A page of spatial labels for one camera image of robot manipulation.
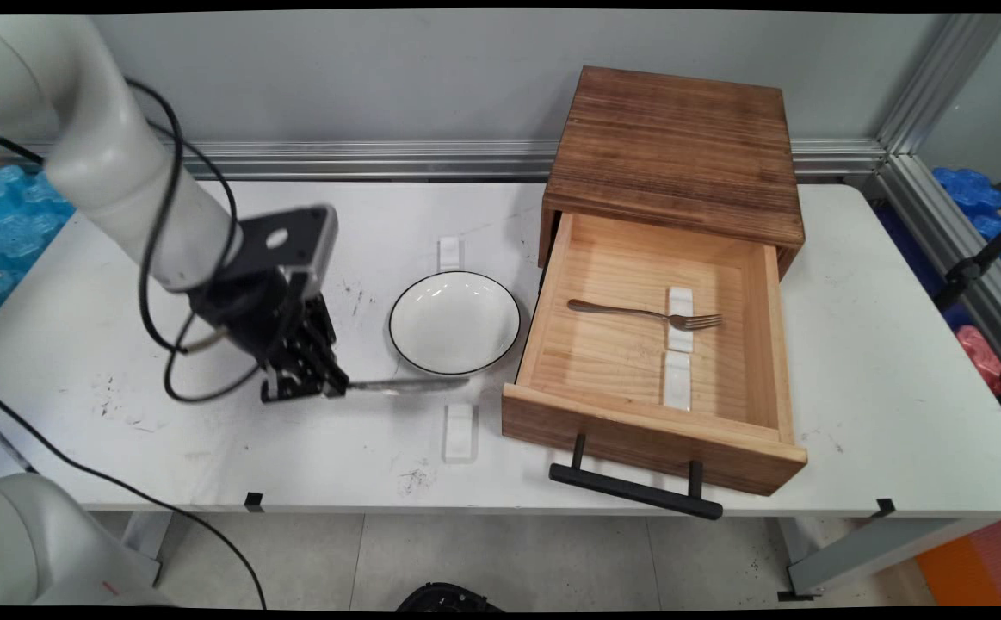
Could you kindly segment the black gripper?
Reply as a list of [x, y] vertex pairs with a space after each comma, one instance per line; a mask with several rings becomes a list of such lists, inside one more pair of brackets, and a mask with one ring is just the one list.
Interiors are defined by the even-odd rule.
[[261, 403], [338, 398], [350, 379], [332, 350], [337, 335], [320, 285], [310, 270], [267, 270], [194, 288], [187, 299], [197, 318], [265, 363]]

